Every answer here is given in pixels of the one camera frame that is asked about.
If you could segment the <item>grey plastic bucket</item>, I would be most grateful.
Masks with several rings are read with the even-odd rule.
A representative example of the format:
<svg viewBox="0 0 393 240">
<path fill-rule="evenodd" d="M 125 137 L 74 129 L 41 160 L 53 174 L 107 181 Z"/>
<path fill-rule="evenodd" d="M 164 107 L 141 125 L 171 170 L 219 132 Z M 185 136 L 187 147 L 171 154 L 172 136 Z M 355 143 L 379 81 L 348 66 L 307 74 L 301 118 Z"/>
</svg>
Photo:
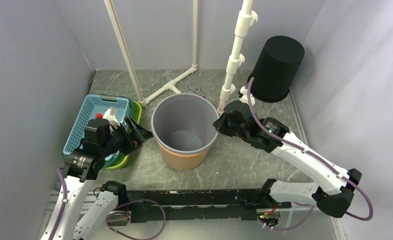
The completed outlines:
<svg viewBox="0 0 393 240">
<path fill-rule="evenodd" d="M 219 119 L 207 99 L 180 93 L 166 97 L 154 109 L 151 130 L 161 146 L 176 154 L 191 155 L 209 149 L 219 133 L 213 123 Z"/>
</svg>

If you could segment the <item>orange plastic bucket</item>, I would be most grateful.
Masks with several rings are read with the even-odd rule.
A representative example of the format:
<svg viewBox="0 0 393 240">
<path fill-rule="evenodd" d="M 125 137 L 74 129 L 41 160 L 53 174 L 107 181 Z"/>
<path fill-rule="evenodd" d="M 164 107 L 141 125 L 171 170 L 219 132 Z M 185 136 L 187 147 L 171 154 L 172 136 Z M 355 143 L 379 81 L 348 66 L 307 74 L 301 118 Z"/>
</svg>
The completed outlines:
<svg viewBox="0 0 393 240">
<path fill-rule="evenodd" d="M 201 152 L 192 154 L 175 153 L 172 150 L 168 150 L 160 142 L 157 143 L 160 148 L 161 158 L 169 167 L 178 171 L 187 171 L 199 166 L 206 158 L 210 149 L 208 147 Z"/>
</svg>

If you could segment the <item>black plastic bucket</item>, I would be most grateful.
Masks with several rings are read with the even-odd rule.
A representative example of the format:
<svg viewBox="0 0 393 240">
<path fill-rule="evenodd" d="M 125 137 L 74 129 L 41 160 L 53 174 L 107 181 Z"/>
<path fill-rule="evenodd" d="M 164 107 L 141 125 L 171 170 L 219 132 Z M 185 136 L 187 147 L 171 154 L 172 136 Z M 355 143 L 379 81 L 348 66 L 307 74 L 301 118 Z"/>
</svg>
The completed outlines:
<svg viewBox="0 0 393 240">
<path fill-rule="evenodd" d="M 254 78 L 254 98 L 265 103 L 282 101 L 289 94 L 304 56 L 305 49 L 297 40 L 283 35 L 269 38 L 248 77 Z"/>
</svg>

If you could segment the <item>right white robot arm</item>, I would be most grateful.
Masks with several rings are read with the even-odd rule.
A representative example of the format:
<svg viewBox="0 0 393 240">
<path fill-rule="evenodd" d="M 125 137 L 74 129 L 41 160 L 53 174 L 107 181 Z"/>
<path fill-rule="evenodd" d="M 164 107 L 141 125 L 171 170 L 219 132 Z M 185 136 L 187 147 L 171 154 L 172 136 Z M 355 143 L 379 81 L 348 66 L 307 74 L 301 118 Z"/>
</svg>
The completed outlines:
<svg viewBox="0 0 393 240">
<path fill-rule="evenodd" d="M 252 147 L 286 160 L 312 179 L 309 183 L 284 182 L 270 178 L 259 190 L 260 202 L 271 208 L 276 204 L 293 202 L 313 205 L 323 213 L 341 218 L 347 213 L 354 198 L 355 187 L 362 174 L 355 168 L 346 170 L 326 159 L 312 156 L 303 142 L 275 118 L 259 121 L 252 116 L 250 106 L 239 100 L 229 103 L 223 114 L 213 123 L 223 135 L 238 137 Z"/>
</svg>

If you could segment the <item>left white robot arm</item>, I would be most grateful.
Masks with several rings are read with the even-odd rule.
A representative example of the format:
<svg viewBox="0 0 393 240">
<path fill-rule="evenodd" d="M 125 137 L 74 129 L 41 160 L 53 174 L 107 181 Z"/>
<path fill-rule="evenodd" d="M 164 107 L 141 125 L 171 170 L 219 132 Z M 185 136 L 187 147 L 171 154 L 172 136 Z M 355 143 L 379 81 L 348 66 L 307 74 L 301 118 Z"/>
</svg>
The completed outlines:
<svg viewBox="0 0 393 240">
<path fill-rule="evenodd" d="M 105 158 L 116 152 L 129 155 L 154 136 L 129 116 L 121 123 L 111 116 L 91 119 L 83 132 L 79 146 L 66 157 L 63 169 L 57 170 L 61 187 L 43 240 L 83 240 L 113 209 L 124 209 L 129 201 L 126 185 L 109 180 L 100 187 L 102 195 L 80 218 Z"/>
</svg>

